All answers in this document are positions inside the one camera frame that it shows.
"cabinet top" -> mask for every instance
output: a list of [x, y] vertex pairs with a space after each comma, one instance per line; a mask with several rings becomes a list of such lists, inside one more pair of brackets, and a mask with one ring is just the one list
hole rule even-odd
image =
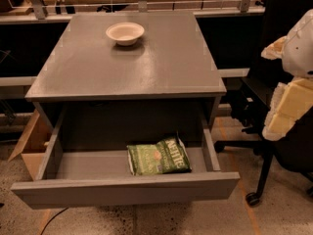
[[[140, 24], [130, 47], [109, 26]], [[26, 94], [34, 102], [210, 97], [226, 91], [192, 13], [73, 16]]]

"white bowl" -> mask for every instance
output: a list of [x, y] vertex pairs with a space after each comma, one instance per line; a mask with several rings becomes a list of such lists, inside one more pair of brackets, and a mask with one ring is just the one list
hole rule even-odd
[[117, 23], [107, 29], [107, 36], [116, 41], [118, 45], [129, 46], [136, 43], [145, 29], [136, 23]]

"floor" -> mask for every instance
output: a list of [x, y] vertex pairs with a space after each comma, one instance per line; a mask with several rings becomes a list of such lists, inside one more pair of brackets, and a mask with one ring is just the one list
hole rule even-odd
[[[214, 140], [244, 138], [241, 128], [230, 117], [218, 117], [212, 136]], [[305, 194], [312, 183], [282, 169], [276, 161], [261, 204], [255, 208], [246, 204], [245, 195], [255, 190], [262, 165], [262, 159], [250, 149], [227, 147], [218, 154], [222, 170], [238, 171], [242, 178], [228, 200], [35, 211], [10, 191], [14, 182], [30, 180], [21, 157], [7, 162], [14, 145], [0, 144], [0, 202], [4, 203], [0, 209], [0, 234], [3, 235], [313, 234], [313, 199]]]

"green snack packet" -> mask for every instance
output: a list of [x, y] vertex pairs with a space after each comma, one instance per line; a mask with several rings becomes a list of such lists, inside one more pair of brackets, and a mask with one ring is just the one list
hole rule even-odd
[[155, 145], [129, 145], [128, 157], [134, 175], [153, 175], [191, 171], [185, 146], [175, 137]]

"office chair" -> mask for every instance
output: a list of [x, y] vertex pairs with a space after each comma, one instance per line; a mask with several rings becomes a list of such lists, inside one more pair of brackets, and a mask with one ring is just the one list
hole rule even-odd
[[[242, 78], [242, 86], [238, 91], [228, 91], [226, 94], [226, 100], [232, 107], [231, 117], [246, 127], [243, 132], [257, 133], [260, 137], [257, 141], [228, 140], [214, 144], [217, 153], [223, 151], [225, 146], [233, 146], [252, 148], [255, 155], [262, 155], [264, 163], [257, 191], [246, 195], [250, 206], [260, 202], [273, 156], [283, 168], [300, 172], [313, 182], [313, 153], [310, 151], [313, 149], [310, 137], [313, 109], [295, 124], [285, 138], [271, 142], [262, 136], [273, 90], [279, 82], [290, 82], [292, 75], [283, 70], [282, 60], [270, 61], [260, 56], [266, 46], [287, 35], [312, 8], [313, 0], [267, 0], [260, 43], [250, 71], [247, 77]], [[307, 193], [312, 197], [313, 187]]]

